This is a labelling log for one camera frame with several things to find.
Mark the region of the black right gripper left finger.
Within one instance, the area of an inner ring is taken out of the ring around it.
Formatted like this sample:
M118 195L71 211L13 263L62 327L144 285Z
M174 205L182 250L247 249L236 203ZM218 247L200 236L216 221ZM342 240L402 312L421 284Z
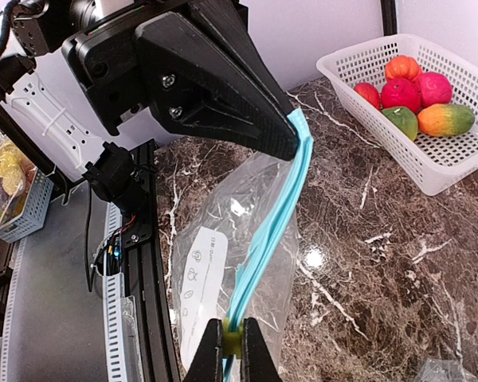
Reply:
M222 382L223 381L223 325L216 318L206 325L183 382Z

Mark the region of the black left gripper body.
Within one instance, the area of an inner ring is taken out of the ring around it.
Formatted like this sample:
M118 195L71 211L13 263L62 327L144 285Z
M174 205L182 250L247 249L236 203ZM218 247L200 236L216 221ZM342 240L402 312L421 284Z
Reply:
M136 1L63 43L72 73L109 134L117 136L120 125L137 111L151 111L135 47L136 28L166 12L188 14L188 2Z

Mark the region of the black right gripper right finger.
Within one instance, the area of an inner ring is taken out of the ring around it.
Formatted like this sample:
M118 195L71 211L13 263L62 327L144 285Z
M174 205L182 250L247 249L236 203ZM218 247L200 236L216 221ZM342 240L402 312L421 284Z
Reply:
M255 318L245 318L243 320L241 346L241 381L282 381Z

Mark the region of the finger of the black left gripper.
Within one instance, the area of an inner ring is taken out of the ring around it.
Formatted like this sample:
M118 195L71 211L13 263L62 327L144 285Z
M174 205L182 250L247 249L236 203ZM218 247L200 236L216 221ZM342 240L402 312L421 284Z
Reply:
M295 127L188 14L139 25L135 47L152 115L170 133L233 142L286 161Z
M243 69L283 115L293 107L268 70L248 33L248 8L238 1L190 1L190 17L229 58Z

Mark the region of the clear zip bag yellow slider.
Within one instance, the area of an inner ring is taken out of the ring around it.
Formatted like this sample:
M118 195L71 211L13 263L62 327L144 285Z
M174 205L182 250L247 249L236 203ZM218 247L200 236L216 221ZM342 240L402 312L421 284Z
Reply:
M289 115L300 144L290 162L255 153L220 181L174 242L172 296L181 362L189 368L211 319L229 335L255 318L280 358L300 249L296 204L313 139L300 109Z

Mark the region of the green toy avocado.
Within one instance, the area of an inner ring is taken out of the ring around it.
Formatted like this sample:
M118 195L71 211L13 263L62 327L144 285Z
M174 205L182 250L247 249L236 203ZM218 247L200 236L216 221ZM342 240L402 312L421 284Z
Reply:
M419 131L417 116L408 107L384 108L382 114L408 139L416 140Z

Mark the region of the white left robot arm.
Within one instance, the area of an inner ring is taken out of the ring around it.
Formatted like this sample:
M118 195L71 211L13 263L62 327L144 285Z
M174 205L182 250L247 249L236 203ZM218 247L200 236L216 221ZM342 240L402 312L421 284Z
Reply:
M0 103L30 119L95 194L136 214L148 193L129 151L55 99L36 58L61 50L111 136L149 110L172 134L233 142L289 161L300 134L237 1L12 1L0 35Z

